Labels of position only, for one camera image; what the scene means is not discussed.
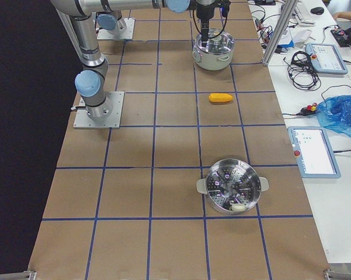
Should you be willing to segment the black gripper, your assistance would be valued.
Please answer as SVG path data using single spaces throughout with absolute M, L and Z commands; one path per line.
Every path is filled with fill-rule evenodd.
M 227 18 L 230 11 L 229 0 L 196 1 L 196 16 L 201 19 L 201 46 L 205 47 L 208 42 L 209 19 L 214 17 L 214 10 L 221 9 L 222 17 Z

